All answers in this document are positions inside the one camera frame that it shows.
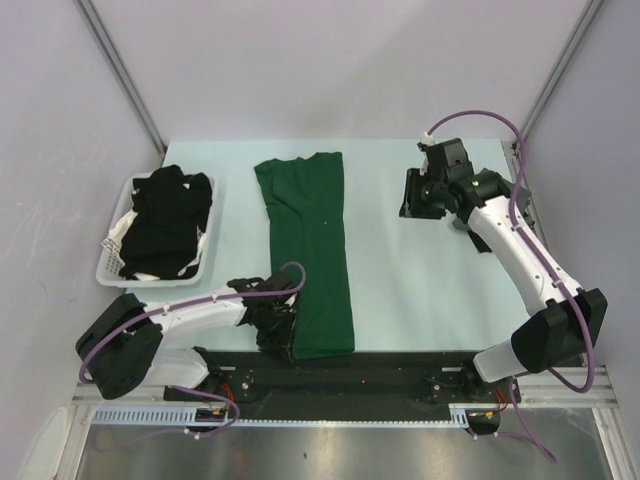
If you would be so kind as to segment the green t shirt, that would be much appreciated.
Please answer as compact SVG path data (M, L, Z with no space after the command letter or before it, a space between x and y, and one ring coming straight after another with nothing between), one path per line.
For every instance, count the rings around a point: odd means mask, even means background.
M269 218L271 268L300 263L292 354L295 360L349 355L355 333L344 231L344 165L340 152L254 167Z

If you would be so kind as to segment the white plastic basket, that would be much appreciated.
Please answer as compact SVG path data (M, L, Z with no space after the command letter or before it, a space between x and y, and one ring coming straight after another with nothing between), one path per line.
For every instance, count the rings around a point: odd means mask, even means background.
M96 280L107 287L122 289L129 288L173 288L197 284L204 275L206 268L212 263L219 238L220 221L222 216L222 201L219 199L219 182L211 175L208 179L212 189L212 205L207 218L207 238L203 244L198 269L191 278L176 280L128 280L119 275L123 263L119 257L107 249L103 249L96 269Z

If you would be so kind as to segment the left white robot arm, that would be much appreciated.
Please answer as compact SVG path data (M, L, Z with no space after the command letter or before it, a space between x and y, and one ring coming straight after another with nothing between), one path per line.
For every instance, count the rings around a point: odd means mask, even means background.
M281 270L267 279L239 278L208 295L145 303L118 296L77 340L79 380L105 400L140 386L165 390L168 401L207 400L223 392L225 375L213 352L197 344L215 329L251 326L259 349L292 357L297 300L303 281Z

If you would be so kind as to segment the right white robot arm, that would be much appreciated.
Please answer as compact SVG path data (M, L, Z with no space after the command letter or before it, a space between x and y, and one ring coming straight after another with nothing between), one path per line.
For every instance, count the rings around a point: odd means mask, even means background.
M594 347L608 307L599 289L585 290L535 236L524 212L527 198L501 174L475 171L459 138L437 142L424 135L419 168L406 173L402 218L439 220L447 214L467 232L476 249L494 254L514 283L528 320L509 339L467 361L463 393L484 401L498 382L523 374L554 372L585 355L589 390L594 381Z

